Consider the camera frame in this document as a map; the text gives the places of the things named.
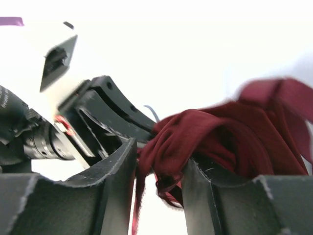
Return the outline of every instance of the white surface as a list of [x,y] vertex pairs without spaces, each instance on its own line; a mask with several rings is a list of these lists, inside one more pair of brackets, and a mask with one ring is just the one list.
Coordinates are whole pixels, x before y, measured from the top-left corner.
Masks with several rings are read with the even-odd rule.
[[[105,58],[125,96],[138,108],[151,105],[160,118],[220,102],[266,73],[313,81],[313,56],[296,62],[313,45],[307,1],[56,1],[49,9],[31,2],[14,2],[12,12],[72,23]],[[58,161],[34,167],[53,179],[79,171]],[[138,235],[187,234],[183,213],[163,205],[149,180]]]

